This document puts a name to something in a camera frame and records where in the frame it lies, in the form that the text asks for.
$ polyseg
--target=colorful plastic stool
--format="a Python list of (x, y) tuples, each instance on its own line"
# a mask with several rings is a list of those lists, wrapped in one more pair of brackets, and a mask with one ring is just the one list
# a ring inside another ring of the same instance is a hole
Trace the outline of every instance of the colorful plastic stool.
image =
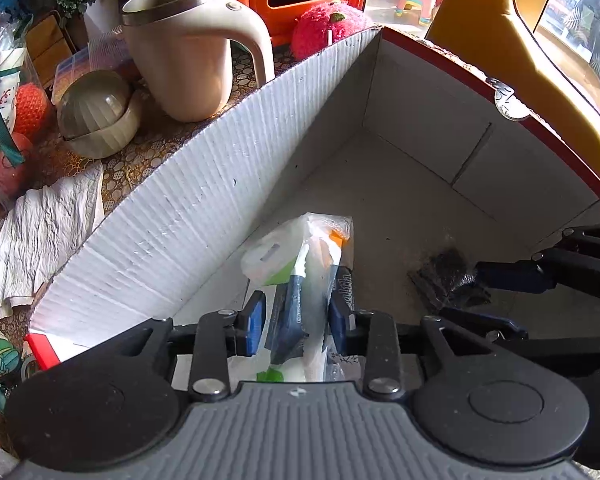
[(433, 8), (436, 6), (436, 0), (400, 0), (398, 5), (395, 7), (395, 13), (397, 16), (402, 15), (405, 5), (420, 9), (420, 19), (418, 22), (420, 25), (429, 25), (431, 22)]

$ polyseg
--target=yellow chair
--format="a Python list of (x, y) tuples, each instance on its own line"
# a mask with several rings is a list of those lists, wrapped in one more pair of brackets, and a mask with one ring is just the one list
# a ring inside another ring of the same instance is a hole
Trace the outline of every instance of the yellow chair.
[(511, 86), (600, 177), (600, 113), (546, 56), (515, 0), (444, 0), (426, 38)]

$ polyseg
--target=metal mug rim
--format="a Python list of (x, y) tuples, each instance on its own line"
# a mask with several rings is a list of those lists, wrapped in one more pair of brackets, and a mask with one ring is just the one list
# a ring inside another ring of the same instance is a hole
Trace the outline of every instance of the metal mug rim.
[(185, 10), (193, 9), (207, 3), (210, 0), (171, 0), (163, 4), (143, 6), (145, 0), (129, 0), (122, 7), (122, 23), (128, 26), (146, 25), (165, 18), (175, 16)]

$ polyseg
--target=mug handle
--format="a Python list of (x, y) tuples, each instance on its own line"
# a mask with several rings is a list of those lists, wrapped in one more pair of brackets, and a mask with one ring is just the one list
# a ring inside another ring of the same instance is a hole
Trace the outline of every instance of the mug handle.
[(254, 10), (237, 0), (213, 0), (205, 9), (206, 34), (224, 36), (243, 44), (253, 56), (256, 83), (260, 87), (274, 77), (273, 49), (267, 25)]

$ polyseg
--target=screw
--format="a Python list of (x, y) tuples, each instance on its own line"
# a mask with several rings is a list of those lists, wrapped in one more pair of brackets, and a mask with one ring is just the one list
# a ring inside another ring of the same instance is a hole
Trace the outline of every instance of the screw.
[(495, 343), (498, 339), (502, 337), (500, 330), (490, 330), (487, 332), (487, 335), (484, 337), (489, 343)]
[(378, 377), (369, 381), (369, 389), (376, 394), (390, 395), (400, 390), (400, 383), (389, 377)]
[(224, 392), (226, 386), (219, 379), (198, 379), (193, 383), (193, 390), (200, 395), (218, 395)]

